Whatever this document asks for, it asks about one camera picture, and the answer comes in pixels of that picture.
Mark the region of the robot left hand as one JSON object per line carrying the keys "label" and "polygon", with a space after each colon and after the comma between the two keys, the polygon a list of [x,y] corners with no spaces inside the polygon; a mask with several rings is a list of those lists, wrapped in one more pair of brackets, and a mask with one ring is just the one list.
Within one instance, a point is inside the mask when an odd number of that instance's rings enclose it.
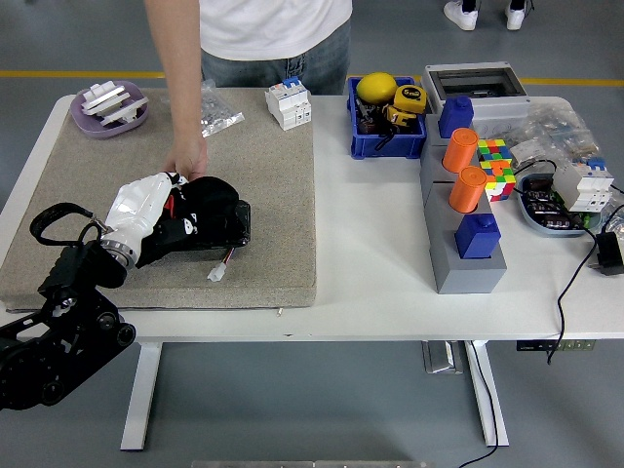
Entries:
{"label": "robot left hand", "polygon": [[178,173],[161,172],[123,185],[104,222],[110,231],[102,240],[138,251],[142,240],[153,232],[172,189],[188,182]]}

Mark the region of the person's right hand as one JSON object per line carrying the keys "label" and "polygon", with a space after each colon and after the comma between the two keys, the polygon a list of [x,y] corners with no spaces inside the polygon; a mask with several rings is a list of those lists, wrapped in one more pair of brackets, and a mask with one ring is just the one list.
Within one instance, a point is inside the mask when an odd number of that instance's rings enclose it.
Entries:
{"label": "person's right hand", "polygon": [[193,181],[206,174],[208,161],[206,140],[201,135],[175,136],[163,171],[177,173]]}

